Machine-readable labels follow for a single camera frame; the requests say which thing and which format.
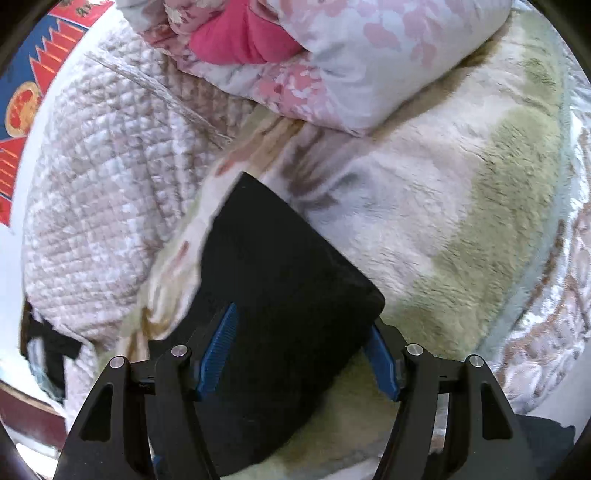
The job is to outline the person's dark trouser leg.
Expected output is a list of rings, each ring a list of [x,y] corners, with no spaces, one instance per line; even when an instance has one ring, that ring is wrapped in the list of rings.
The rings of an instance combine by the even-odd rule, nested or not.
[[[539,479],[549,479],[574,447],[576,429],[559,422],[518,415]]]

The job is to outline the floral fleece blanket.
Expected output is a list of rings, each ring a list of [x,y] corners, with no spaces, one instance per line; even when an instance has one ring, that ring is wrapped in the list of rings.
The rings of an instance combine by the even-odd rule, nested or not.
[[[197,253],[236,177],[249,172],[356,265],[383,318],[447,358],[490,363],[530,412],[585,347],[578,291],[587,203],[571,136],[570,54],[516,2],[503,27],[368,137],[256,108],[201,176],[158,253],[115,350],[133,361],[167,336],[197,290]]]

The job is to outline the dark wooden bed frame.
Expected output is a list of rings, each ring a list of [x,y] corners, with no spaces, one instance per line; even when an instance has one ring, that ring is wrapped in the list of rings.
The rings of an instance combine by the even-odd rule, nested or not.
[[[10,429],[61,450],[66,438],[64,418],[50,405],[1,382],[1,419]]]

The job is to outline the black pants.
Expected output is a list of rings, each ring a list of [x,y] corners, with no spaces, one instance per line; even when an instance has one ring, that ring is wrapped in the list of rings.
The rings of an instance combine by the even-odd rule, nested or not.
[[[216,213],[200,283],[152,357],[190,347],[184,373],[218,475],[269,458],[311,419],[385,306],[363,273],[269,187],[242,175]]]

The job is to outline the quilted grey white bedspread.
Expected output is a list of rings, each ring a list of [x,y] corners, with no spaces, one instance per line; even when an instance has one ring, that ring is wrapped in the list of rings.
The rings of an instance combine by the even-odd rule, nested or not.
[[[180,72],[124,24],[94,29],[58,76],[27,200],[24,290],[81,344],[62,409],[78,413],[155,257],[252,102]]]

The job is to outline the pink floral folded duvet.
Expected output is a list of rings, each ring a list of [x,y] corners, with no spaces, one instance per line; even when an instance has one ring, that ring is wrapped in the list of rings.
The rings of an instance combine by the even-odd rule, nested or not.
[[[363,135],[506,22],[508,1],[121,1],[187,74],[271,111]]]

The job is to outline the dark clothes pile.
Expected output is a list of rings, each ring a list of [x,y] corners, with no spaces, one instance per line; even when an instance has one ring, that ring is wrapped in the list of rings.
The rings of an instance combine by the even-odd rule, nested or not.
[[[20,354],[26,359],[37,385],[52,400],[66,397],[64,362],[76,360],[82,343],[54,329],[25,301],[20,323]]]

